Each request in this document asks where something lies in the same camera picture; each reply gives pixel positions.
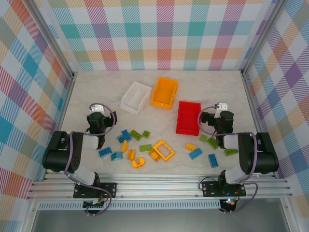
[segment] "marble surface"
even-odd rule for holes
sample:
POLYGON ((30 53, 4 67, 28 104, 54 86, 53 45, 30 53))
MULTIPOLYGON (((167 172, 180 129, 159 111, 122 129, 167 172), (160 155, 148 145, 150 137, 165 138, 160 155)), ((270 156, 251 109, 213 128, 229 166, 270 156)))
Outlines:
MULTIPOLYGON (((90 71, 80 72, 73 89, 70 103, 64 118, 62 130, 85 131, 88 128, 86 116, 91 103, 101 102, 116 110, 118 122, 114 129, 105 136, 103 148, 110 146, 112 151, 120 151, 122 144, 117 140, 121 131, 136 130, 140 134, 149 131, 148 139, 139 142, 132 139, 129 149, 136 150, 136 157, 145 158, 145 166, 134 169, 131 161, 124 159, 111 161, 110 156, 100 158, 97 150, 83 150, 82 163, 98 173, 115 174, 219 174, 222 170, 233 167, 239 161, 238 155, 226 157, 224 150, 213 150, 207 143, 199 141, 199 137, 176 134, 176 121, 179 101, 200 102, 202 108, 217 102, 228 103, 229 111, 234 113, 234 132, 253 131, 255 127, 249 104, 238 71, 90 71), (122 96, 134 81, 150 86, 152 92, 158 77, 178 80, 178 91, 171 110, 148 104, 140 115, 131 114, 120 109, 122 96), (162 159, 154 162, 148 152, 139 152, 139 146, 155 145, 164 140, 175 155, 167 162, 162 159), (203 154, 194 160, 189 157, 186 143, 201 148, 203 154), (215 154, 219 167, 211 168, 208 154, 215 154)), ((212 127, 203 124, 209 132, 212 127)))

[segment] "yellow lego frame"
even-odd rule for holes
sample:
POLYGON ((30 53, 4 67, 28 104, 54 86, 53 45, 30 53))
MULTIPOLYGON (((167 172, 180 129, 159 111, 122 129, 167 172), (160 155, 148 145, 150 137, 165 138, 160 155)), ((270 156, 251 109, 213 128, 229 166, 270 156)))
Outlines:
POLYGON ((158 155, 161 156, 161 158, 165 162, 172 158, 173 155, 175 155, 175 152, 172 150, 172 148, 170 148, 163 140, 154 145, 153 150, 155 150, 155 152, 158 153, 158 155), (164 145, 170 151, 170 154, 167 157, 165 157, 161 152, 159 152, 158 147, 161 145, 164 145))

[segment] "black mounting plate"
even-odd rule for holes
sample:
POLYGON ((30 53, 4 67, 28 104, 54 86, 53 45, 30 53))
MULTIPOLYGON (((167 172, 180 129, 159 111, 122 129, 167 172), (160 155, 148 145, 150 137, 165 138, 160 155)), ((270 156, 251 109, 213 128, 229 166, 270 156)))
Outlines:
POLYGON ((223 195, 219 189, 219 184, 217 181, 203 181, 202 182, 202 190, 204 197, 244 197, 246 196, 246 189, 244 185, 230 185, 230 189, 228 190, 226 195, 223 195))
MULTIPOLYGON (((112 198, 116 197, 117 183, 114 182, 100 183, 98 188, 108 191, 111 194, 112 198)), ((108 198, 107 193, 93 188, 88 188, 82 185, 74 184, 74 189, 75 190, 73 198, 98 198, 98 199, 101 197, 103 197, 104 199, 108 198)))

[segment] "purple cable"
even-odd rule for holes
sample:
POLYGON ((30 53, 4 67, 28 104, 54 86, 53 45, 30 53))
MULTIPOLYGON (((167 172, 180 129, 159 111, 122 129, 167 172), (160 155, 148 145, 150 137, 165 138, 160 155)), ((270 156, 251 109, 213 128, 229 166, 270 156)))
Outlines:
POLYGON ((256 196, 256 194, 257 194, 257 191, 258 191, 258 189, 259 189, 257 183, 255 183, 255 182, 248 182, 248 183, 244 183, 244 184, 245 184, 245 185, 255 185, 255 186, 256 186, 255 192, 254 192, 253 196, 250 198, 250 200, 249 200, 243 207, 241 207, 241 208, 239 208, 239 209, 237 209, 237 210, 235 210, 235 211, 230 211, 231 214, 237 213, 237 212, 243 210, 244 208, 246 208, 246 207, 251 203, 251 201, 255 198, 255 196, 256 196))
MULTIPOLYGON (((107 107, 106 105, 101 104, 101 103, 93 103, 93 104, 91 104, 91 105, 89 106, 89 109, 90 109, 90 110, 91 110, 91 107, 92 107, 93 105, 101 105, 101 106, 105 107, 106 109, 108 109, 108 110, 110 111, 110 113, 111 113, 111 115, 112 115, 112 118, 113 118, 112 126, 111 126, 111 128, 110 128, 108 131, 106 131, 106 132, 104 132, 104 133, 101 133, 101 134, 87 134, 87 133, 84 133, 84 134, 90 135, 90 136, 105 135, 105 134, 109 133, 109 132, 113 129, 113 127, 114 127, 114 125, 115 125, 115 123, 116 123, 115 115, 114 115, 113 111, 112 111, 109 107, 107 107)), ((108 191, 106 191, 105 189, 98 188, 98 187, 95 187, 95 186, 91 186, 91 185, 87 185, 87 184, 84 184, 84 183, 82 183, 82 182, 79 182, 77 179, 75 179, 74 177, 72 177, 72 176, 68 173, 69 165, 70 165, 70 163, 71 163, 72 156, 73 156, 73 138, 72 138, 73 133, 74 133, 74 131, 71 131, 71 133, 70 133, 70 155, 69 155, 69 159, 68 159, 66 168, 64 169, 64 175, 66 175, 70 180, 72 180, 73 182, 75 182, 75 183, 77 183, 77 184, 79 184, 79 185, 83 185, 83 186, 85 186, 85 187, 88 187, 88 188, 91 188, 91 189, 100 190, 100 191, 103 191, 103 192, 107 193, 107 195, 108 195, 109 198, 110 198, 110 201, 109 201, 108 205, 107 205, 104 209, 100 210, 97 214, 91 214, 91 213, 89 213, 89 212, 88 212, 88 207, 86 208, 86 212, 88 213, 88 215, 91 215, 91 216, 100 215, 100 214, 104 213, 104 212, 108 209, 108 207, 110 207, 110 205, 111 205, 111 203, 112 203, 112 196, 111 196, 111 194, 110 194, 108 191)))
MULTIPOLYGON (((201 110, 201 112, 198 114, 198 117, 197 117, 197 124, 198 124, 199 128, 200 128, 204 133, 206 133, 206 134, 208 134, 208 135, 211 135, 211 136, 236 135, 236 134, 238 134, 238 133, 213 134, 213 133, 209 133, 209 132, 205 131, 205 130, 202 128, 202 126, 201 126, 199 120, 200 120, 200 118, 201 118, 201 114, 202 114, 205 110, 208 110, 208 109, 211 109, 211 108, 215 108, 215 109, 216 109, 217 107, 216 107, 216 106, 209 106, 209 107, 206 107, 206 108, 204 108, 204 109, 201 110)), ((257 140, 256 140, 256 136, 255 136, 255 134, 254 134, 253 132, 247 132, 247 133, 251 134, 252 137, 253 137, 253 142, 254 142, 254 159, 253 159, 252 169, 251 169, 249 175, 247 175, 245 178, 243 178, 242 180, 240 180, 240 181, 239 181, 240 183, 241 183, 241 182, 244 182, 244 181, 246 181, 246 180, 248 180, 248 179, 253 175, 254 170, 255 170, 255 167, 256 167, 256 161, 257 161, 257 140)))

